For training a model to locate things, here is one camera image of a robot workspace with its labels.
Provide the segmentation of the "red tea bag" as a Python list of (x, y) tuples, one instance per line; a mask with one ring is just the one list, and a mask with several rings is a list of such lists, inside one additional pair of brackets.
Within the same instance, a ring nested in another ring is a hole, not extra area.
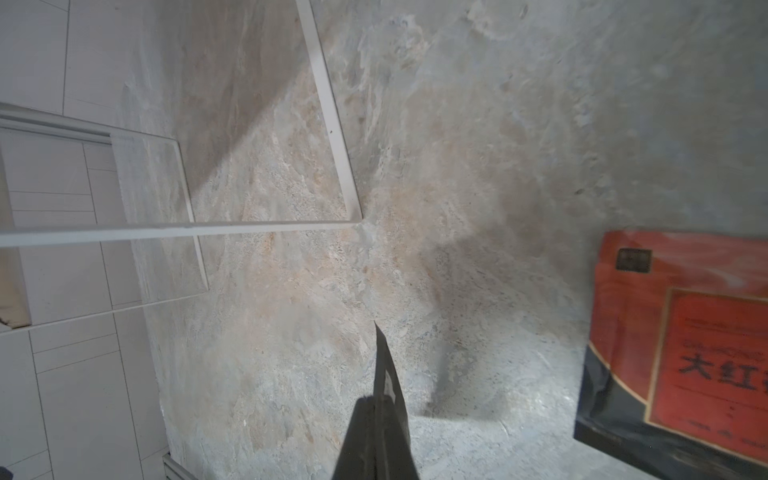
[(767, 243), (602, 239), (574, 437), (660, 479), (767, 475)]

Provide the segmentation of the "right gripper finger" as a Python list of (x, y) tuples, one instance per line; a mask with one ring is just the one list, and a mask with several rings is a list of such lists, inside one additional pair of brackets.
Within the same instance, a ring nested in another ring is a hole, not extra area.
[(355, 403), (332, 477), (418, 480), (405, 398), (381, 329), (376, 346), (373, 393)]

